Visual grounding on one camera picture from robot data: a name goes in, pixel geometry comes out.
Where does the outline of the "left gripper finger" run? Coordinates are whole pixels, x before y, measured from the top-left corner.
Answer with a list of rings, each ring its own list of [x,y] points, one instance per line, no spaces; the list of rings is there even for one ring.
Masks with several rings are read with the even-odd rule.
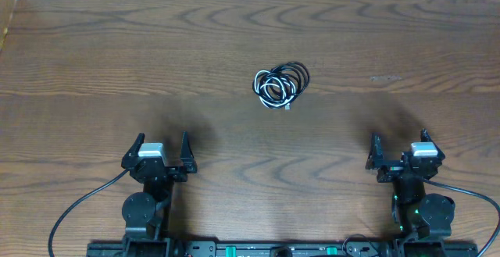
[[[180,160],[186,173],[196,173],[198,171],[198,165],[191,150],[187,131],[184,131],[182,135]]]
[[[134,169],[135,166],[141,161],[139,151],[141,146],[144,144],[144,140],[145,134],[139,133],[134,143],[122,158],[121,167],[123,169]]]

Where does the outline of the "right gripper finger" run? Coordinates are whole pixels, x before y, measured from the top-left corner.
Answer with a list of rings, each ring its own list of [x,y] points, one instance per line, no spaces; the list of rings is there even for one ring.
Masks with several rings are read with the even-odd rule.
[[[378,170],[384,165],[384,152],[381,139],[378,134],[373,133],[370,141],[370,152],[366,160],[367,170]]]
[[[429,135],[429,132],[427,131],[427,129],[423,128],[421,131],[420,131],[420,140],[422,142],[427,142],[427,141],[431,141],[434,143],[434,141],[432,140],[431,136]],[[438,149],[438,155],[435,156],[439,159],[445,159],[445,154],[444,152],[435,144],[435,146],[437,147]]]

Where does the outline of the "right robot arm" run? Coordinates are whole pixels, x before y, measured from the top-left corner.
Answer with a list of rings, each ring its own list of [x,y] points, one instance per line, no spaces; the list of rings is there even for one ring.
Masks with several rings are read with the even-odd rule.
[[[380,136],[373,134],[366,160],[379,183],[393,187],[392,216],[400,235],[377,249],[379,256],[445,256],[444,238],[452,233],[455,203],[450,197],[428,194],[424,183],[438,174],[445,154],[426,130],[400,159],[386,159]]]

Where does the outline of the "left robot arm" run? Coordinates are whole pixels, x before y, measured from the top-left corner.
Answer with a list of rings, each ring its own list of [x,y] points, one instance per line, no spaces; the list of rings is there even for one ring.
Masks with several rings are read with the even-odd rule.
[[[121,256],[186,255],[185,243],[168,236],[173,186],[188,180],[198,170],[188,133],[183,132],[178,166],[169,166],[162,143],[146,143],[140,133],[122,158],[121,167],[138,183],[140,192],[130,195],[122,206],[125,221]]]

